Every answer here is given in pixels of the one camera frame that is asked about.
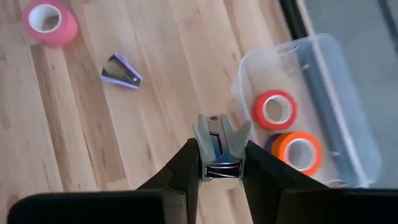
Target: pink tape roll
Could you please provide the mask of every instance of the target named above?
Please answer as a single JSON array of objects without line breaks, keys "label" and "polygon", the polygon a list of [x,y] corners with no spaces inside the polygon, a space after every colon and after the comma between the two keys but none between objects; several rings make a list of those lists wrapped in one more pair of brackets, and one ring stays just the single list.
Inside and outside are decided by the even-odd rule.
[{"label": "pink tape roll", "polygon": [[[49,17],[53,17],[57,23],[46,29],[44,25]],[[75,17],[57,0],[33,1],[24,10],[22,23],[29,35],[52,46],[67,44],[76,36],[78,30]]]}]

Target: white cardboard core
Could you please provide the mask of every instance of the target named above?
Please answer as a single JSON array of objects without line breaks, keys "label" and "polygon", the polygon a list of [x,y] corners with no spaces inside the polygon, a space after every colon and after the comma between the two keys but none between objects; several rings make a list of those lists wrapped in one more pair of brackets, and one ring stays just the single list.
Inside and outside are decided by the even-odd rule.
[{"label": "white cardboard core", "polygon": [[287,161],[299,171],[309,169],[315,163],[315,149],[306,139],[295,139],[287,145]]},{"label": "white cardboard core", "polygon": [[[271,100],[277,102],[281,106],[282,111],[281,111],[281,115],[279,116],[278,120],[271,119],[267,112],[267,104]],[[286,97],[284,97],[282,95],[274,95],[266,100],[266,102],[262,106],[262,113],[264,114],[264,117],[266,118],[266,120],[268,122],[270,122],[272,124],[283,124],[286,121],[288,121],[290,119],[290,117],[292,116],[292,104]]]},{"label": "white cardboard core", "polygon": [[[45,20],[52,16],[58,16],[57,24],[50,30],[44,29]],[[40,33],[53,32],[60,27],[62,17],[61,12],[50,4],[40,4],[34,7],[29,13],[29,25]]]}]

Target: plastic container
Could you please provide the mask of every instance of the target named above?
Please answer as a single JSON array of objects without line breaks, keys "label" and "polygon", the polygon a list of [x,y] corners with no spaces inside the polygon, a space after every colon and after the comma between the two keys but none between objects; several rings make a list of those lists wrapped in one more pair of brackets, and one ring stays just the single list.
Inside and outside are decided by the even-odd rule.
[{"label": "plastic container", "polygon": [[252,119],[258,95],[280,89],[297,102],[297,119],[283,131],[254,123],[251,140],[264,146],[275,133],[306,131],[321,142],[323,162],[312,176],[330,187],[368,187],[381,157],[337,41],[319,34],[247,54],[233,85],[240,122]]}]

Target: purple staple remover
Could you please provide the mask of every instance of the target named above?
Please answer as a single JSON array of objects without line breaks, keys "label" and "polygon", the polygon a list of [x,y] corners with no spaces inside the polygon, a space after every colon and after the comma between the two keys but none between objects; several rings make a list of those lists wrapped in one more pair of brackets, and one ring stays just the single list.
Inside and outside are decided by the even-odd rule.
[{"label": "purple staple remover", "polygon": [[108,59],[108,61],[114,62],[116,65],[121,67],[124,71],[124,75],[113,75],[103,68],[101,72],[102,80],[109,83],[124,85],[133,89],[138,89],[139,85],[142,83],[142,76],[127,63],[127,60],[123,54],[114,54]]}]

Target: clear plastic bin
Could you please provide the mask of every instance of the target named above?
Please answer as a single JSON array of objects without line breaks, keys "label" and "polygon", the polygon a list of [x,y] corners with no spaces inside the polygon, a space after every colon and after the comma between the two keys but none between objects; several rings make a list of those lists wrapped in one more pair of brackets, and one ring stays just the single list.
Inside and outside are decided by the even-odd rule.
[{"label": "clear plastic bin", "polygon": [[331,187],[368,187],[381,171],[377,144],[337,41],[319,34],[247,54],[233,85],[240,122],[252,119],[257,96],[290,93],[297,118],[283,131],[254,122],[251,140],[264,146],[275,133],[306,131],[321,142],[323,162],[314,179]]}]

